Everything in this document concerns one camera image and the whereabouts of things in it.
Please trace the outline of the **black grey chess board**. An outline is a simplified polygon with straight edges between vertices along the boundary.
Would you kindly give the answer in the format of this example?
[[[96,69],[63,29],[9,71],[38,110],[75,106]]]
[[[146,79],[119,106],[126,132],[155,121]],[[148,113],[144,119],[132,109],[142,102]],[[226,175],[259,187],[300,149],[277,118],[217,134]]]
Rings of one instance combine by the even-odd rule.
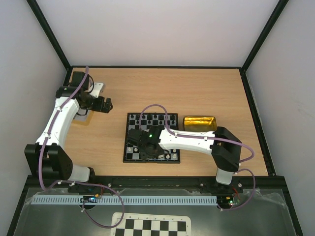
[[[165,114],[164,113],[128,113],[126,120],[126,135],[131,129],[139,129],[148,131],[152,126],[165,126]],[[139,158],[139,148],[137,152],[134,152],[134,148],[138,148],[135,145],[131,145],[125,142],[123,162],[124,163],[164,163],[164,164],[179,164],[180,163],[180,151],[172,152],[173,149],[166,150],[164,155],[160,155],[158,158],[152,158],[147,161],[141,161]],[[172,155],[176,154],[177,158],[173,159]]]

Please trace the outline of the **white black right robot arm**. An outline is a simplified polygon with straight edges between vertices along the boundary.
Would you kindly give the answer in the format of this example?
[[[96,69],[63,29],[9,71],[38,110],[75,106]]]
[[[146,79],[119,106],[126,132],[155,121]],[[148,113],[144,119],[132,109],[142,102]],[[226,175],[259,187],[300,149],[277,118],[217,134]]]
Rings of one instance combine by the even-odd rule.
[[[224,127],[216,131],[189,132],[152,126],[148,130],[131,129],[127,143],[137,146],[139,158],[156,158],[166,150],[179,149],[212,156],[216,166],[215,188],[226,192],[232,186],[232,176],[239,169],[242,143]]]

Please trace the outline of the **gold metal tray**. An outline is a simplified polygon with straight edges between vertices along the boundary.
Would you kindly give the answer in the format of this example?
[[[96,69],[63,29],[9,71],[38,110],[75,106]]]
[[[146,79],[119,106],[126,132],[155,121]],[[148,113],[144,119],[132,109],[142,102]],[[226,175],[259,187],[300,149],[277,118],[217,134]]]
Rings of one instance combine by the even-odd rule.
[[[184,130],[189,132],[208,132],[217,130],[216,118],[212,116],[185,116]]]

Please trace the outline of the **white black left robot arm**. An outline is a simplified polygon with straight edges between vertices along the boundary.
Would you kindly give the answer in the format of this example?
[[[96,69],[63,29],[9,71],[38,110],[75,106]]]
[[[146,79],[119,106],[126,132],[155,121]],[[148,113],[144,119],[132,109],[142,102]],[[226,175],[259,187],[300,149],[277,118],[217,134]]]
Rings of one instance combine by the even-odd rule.
[[[64,145],[73,120],[112,110],[111,99],[100,96],[103,88],[104,84],[94,82],[86,70],[73,72],[70,83],[56,91],[54,109],[44,131],[24,150],[31,174],[40,185],[45,179],[87,182],[94,175],[93,168],[75,165]]]

